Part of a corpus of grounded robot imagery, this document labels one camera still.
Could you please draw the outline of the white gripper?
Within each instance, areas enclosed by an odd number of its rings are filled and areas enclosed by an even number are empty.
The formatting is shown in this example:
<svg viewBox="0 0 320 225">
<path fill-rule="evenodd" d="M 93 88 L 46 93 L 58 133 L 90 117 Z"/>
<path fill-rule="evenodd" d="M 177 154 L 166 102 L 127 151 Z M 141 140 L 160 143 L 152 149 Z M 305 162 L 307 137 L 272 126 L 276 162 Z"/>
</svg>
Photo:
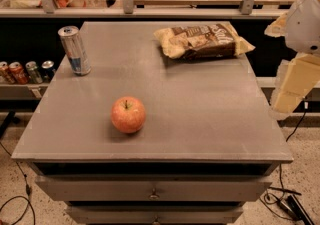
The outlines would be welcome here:
<svg viewBox="0 0 320 225">
<path fill-rule="evenodd" d="M 271 95 L 271 108 L 291 114 L 320 81 L 320 0 L 296 0 L 264 31 L 270 37 L 285 35 L 286 45 L 298 53 L 291 61 L 282 60 Z"/>
</svg>

